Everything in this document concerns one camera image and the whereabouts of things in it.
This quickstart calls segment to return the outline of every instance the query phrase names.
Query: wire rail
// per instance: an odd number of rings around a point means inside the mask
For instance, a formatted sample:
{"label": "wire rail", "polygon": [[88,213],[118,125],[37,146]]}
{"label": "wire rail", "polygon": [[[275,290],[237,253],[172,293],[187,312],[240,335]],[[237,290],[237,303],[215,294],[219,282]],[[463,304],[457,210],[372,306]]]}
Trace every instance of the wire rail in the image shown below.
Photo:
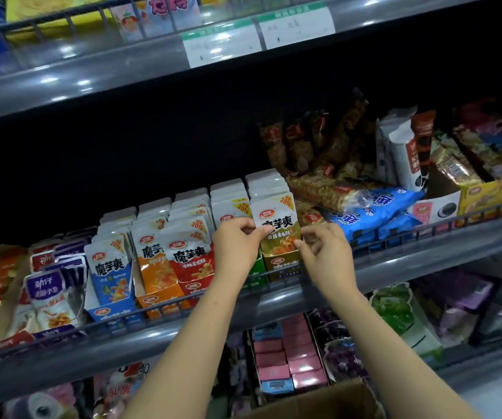
{"label": "wire rail", "polygon": [[[494,217],[487,219],[486,214],[494,212]],[[497,206],[483,209],[481,211],[471,212],[464,214],[462,216],[456,216],[444,221],[435,223],[433,225],[422,226],[417,228],[415,231],[407,231],[387,239],[375,241],[375,243],[370,242],[361,246],[353,248],[354,259],[368,257],[371,253],[380,253],[389,248],[395,248],[396,246],[408,246],[408,244],[419,241],[421,239],[429,239],[435,235],[441,235],[443,233],[454,232],[457,229],[462,229],[464,226],[478,226],[477,223],[469,223],[470,220],[477,219],[479,221],[492,221],[497,218],[502,217],[502,204]],[[269,271],[257,275],[253,275],[250,278],[257,278],[261,276],[269,277],[269,283],[267,286],[261,288],[249,288],[249,290],[242,292],[239,296],[240,299],[248,297],[250,295],[262,295],[271,293],[275,290],[287,287],[289,285],[295,285],[299,283],[297,279],[299,276],[306,274],[303,263],[296,265],[290,265],[287,267],[282,267],[274,271]],[[202,296],[205,290],[200,290],[198,292],[192,293],[188,296],[183,296],[176,298],[174,300],[164,301],[152,306],[136,310],[134,312],[124,313],[121,315],[113,316],[107,318],[100,322],[93,322],[86,324],[82,327],[58,333],[55,335],[47,336],[46,338],[41,338],[27,344],[21,344],[18,346],[9,347],[0,351],[0,359],[17,355],[21,352],[30,352],[32,350],[46,349],[48,347],[54,346],[56,344],[65,345],[71,343],[73,340],[78,339],[90,339],[98,338],[99,336],[114,336],[114,335],[124,335],[125,333],[137,332],[149,327],[157,326],[160,324],[166,324],[169,322],[177,321],[181,318],[187,317],[191,309],[183,310],[180,303],[186,299]],[[177,312],[164,313],[164,307],[171,306],[172,304],[177,304]],[[131,324],[127,320],[130,316],[145,313],[149,310],[158,310],[161,316],[158,319],[147,319],[143,323]]]}

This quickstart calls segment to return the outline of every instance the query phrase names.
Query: snack package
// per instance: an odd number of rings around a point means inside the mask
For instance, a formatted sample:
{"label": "snack package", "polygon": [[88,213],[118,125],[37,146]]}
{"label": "snack package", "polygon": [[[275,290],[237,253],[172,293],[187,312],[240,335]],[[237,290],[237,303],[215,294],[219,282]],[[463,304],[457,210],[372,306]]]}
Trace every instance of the snack package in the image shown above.
{"label": "snack package", "polygon": [[468,159],[460,152],[458,147],[446,147],[437,137],[433,138],[431,142],[430,158],[437,169],[457,185],[472,186],[483,183],[482,179],[478,176],[468,162]]}
{"label": "snack package", "polygon": [[222,222],[233,219],[234,217],[252,217],[247,192],[244,194],[244,197],[212,202],[213,218],[216,228],[218,228]]}
{"label": "snack package", "polygon": [[293,242],[301,238],[301,232],[292,193],[252,198],[251,212],[257,227],[275,227],[275,231],[261,241],[267,270],[298,261],[299,253]]}
{"label": "snack package", "polygon": [[26,292],[26,280],[24,280],[22,289],[20,290],[20,297],[18,303],[13,311],[13,320],[7,330],[6,338],[12,337],[16,333],[22,331],[28,321],[35,316],[36,311],[32,303],[30,302],[30,297]]}
{"label": "snack package", "polygon": [[411,215],[406,211],[401,211],[386,224],[382,225],[378,229],[377,233],[379,239],[387,239],[393,235],[414,229],[419,225],[422,225],[422,222],[415,218],[414,215]]}
{"label": "snack package", "polygon": [[286,176],[293,194],[335,213],[367,207],[371,203],[369,193],[361,188],[339,183],[336,180],[317,175],[294,173]]}
{"label": "snack package", "polygon": [[346,214],[328,213],[325,216],[328,221],[335,222],[342,228],[348,241],[359,239],[367,232],[380,228],[397,212],[408,209],[423,197],[423,191],[414,192],[403,188],[370,189],[369,193],[373,197],[370,207],[356,208]]}
{"label": "snack package", "polygon": [[214,252],[204,216],[168,222],[157,240],[185,295],[208,287],[214,275]]}
{"label": "snack package", "polygon": [[177,276],[173,272],[164,249],[158,242],[160,230],[160,228],[146,224],[131,228],[144,289],[147,294],[177,284]]}
{"label": "snack package", "polygon": [[373,291],[369,303],[394,331],[402,335],[414,323],[410,284],[404,282]]}
{"label": "snack package", "polygon": [[69,303],[70,294],[61,270],[28,275],[25,278],[25,288],[42,330],[67,324],[79,325],[76,313]]}
{"label": "snack package", "polygon": [[394,166],[399,184],[409,190],[427,190],[427,178],[421,174],[416,138],[410,121],[401,124],[395,131],[389,133]]}
{"label": "snack package", "polygon": [[315,149],[319,151],[322,147],[325,146],[326,137],[323,134],[323,131],[326,128],[326,121],[329,117],[329,113],[325,111],[307,112],[305,114],[305,117],[309,120]]}
{"label": "snack package", "polygon": [[453,133],[493,179],[502,179],[502,161],[499,155],[477,133],[462,125],[455,127]]}
{"label": "snack package", "polygon": [[416,151],[420,161],[420,173],[424,182],[423,190],[428,190],[429,164],[431,154],[431,140],[433,138],[433,122],[437,112],[418,113],[412,116],[411,126],[416,139]]}
{"label": "snack package", "polygon": [[123,235],[88,244],[85,253],[99,302],[104,305],[127,298],[131,263]]}

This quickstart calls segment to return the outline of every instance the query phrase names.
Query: cardboard box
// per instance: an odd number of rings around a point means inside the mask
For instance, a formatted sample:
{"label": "cardboard box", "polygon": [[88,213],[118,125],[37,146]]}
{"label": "cardboard box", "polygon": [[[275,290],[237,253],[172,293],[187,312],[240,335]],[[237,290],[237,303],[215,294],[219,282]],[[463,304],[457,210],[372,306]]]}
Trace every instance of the cardboard box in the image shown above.
{"label": "cardboard box", "polygon": [[[423,225],[431,225],[436,222],[447,220],[458,215],[461,190],[457,185],[450,181],[445,175],[430,166],[428,192],[414,205],[410,206],[408,211],[412,213]],[[438,231],[446,230],[447,224],[437,227]],[[420,234],[431,233],[427,229]]]}
{"label": "cardboard box", "polygon": [[284,398],[251,411],[245,419],[384,419],[382,406],[361,379]]}

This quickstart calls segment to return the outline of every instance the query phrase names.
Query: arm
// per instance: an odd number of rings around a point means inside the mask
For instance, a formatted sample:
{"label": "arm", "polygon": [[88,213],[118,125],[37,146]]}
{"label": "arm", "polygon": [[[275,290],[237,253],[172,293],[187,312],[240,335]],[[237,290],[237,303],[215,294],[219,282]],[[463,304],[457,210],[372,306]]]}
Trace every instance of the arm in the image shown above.
{"label": "arm", "polygon": [[373,381],[393,417],[479,418],[387,325],[358,290],[352,249],[336,224],[310,226],[311,246],[296,241],[311,279],[346,324]]}
{"label": "arm", "polygon": [[235,301],[272,226],[225,221],[213,235],[216,273],[195,309],[130,401],[123,419],[204,418]]}

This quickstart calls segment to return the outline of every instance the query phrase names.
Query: pink box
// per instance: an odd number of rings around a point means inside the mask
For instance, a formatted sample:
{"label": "pink box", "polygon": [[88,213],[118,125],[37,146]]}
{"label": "pink box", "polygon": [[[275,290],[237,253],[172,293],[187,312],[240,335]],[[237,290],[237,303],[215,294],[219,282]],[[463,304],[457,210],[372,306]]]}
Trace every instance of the pink box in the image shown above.
{"label": "pink box", "polygon": [[296,373],[313,372],[321,369],[321,361],[317,356],[306,357],[299,360],[291,360],[288,362],[289,372],[293,375]]}
{"label": "pink box", "polygon": [[294,322],[292,324],[282,324],[282,336],[288,337],[301,332],[309,332],[307,322],[305,320]]}
{"label": "pink box", "polygon": [[286,358],[290,360],[299,360],[306,357],[317,356],[317,350],[313,344],[298,345],[286,349]]}
{"label": "pink box", "polygon": [[254,341],[253,348],[255,349],[255,354],[282,351],[282,340]]}
{"label": "pink box", "polygon": [[296,322],[305,322],[305,317],[303,316],[303,313],[300,313],[299,315],[293,315],[290,317],[283,318],[280,320],[280,323],[284,324],[295,324]]}
{"label": "pink box", "polygon": [[289,337],[283,336],[282,342],[284,343],[285,349],[290,349],[292,347],[297,347],[298,345],[306,345],[312,343],[311,334],[309,331],[301,332],[294,335],[290,335]]}
{"label": "pink box", "polygon": [[286,354],[283,351],[256,354],[255,363],[257,367],[283,366],[287,364]]}
{"label": "pink box", "polygon": [[295,389],[326,385],[325,372],[322,369],[314,370],[313,372],[296,373],[292,375],[292,379]]}
{"label": "pink box", "polygon": [[289,378],[288,365],[259,367],[257,369],[257,371],[259,372],[259,380],[260,381],[272,381],[274,379],[288,379]]}

